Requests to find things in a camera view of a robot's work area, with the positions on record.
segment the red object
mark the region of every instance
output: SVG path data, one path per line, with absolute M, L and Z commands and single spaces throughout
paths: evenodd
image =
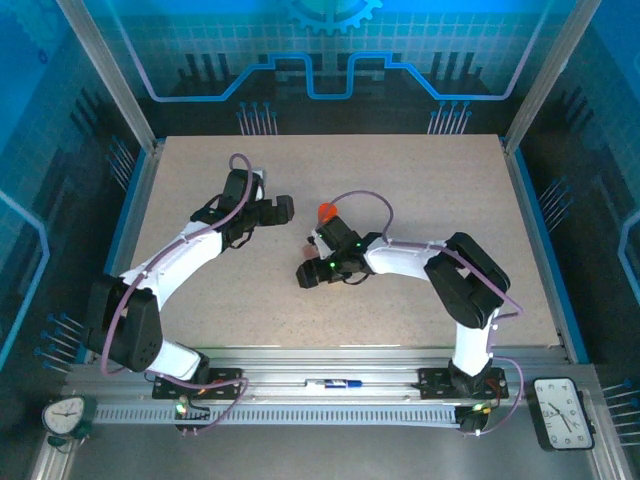
M 323 203 L 318 207 L 318 221 L 320 223 L 327 223 L 333 217 L 338 215 L 338 207 L 330 205 L 330 203 Z

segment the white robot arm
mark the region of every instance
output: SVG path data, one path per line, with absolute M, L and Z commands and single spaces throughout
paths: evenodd
M 196 211 L 182 232 L 158 254 L 118 278 L 103 275 L 91 290 L 83 343 L 102 352 L 117 305 L 127 290 L 135 290 L 122 311 L 112 338 L 109 358 L 134 371 L 152 371 L 179 380 L 202 383 L 208 358 L 166 340 L 159 313 L 171 296 L 196 270 L 227 248 L 240 248 L 257 226 L 283 225 L 294 214 L 290 196 L 279 196 L 276 205 L 264 199 L 265 172 L 253 170 L 249 201 L 228 222 L 220 222 L 237 208 L 248 186 L 246 170 L 232 170 L 222 194 Z
M 361 238 L 335 216 L 316 228 L 308 241 L 317 248 L 318 257 L 298 268 L 296 276 L 303 288 L 325 281 L 349 283 L 356 273 L 365 277 L 395 273 L 431 281 L 457 322 L 455 350 L 449 365 L 452 383 L 462 395 L 471 395 L 482 384 L 491 366 L 488 341 L 492 320 L 503 301 L 474 275 L 463 276 L 463 265 L 446 252 L 456 252 L 502 292 L 510 283 L 470 236 L 456 233 L 446 242 L 426 243 L 383 240 L 379 233 Z

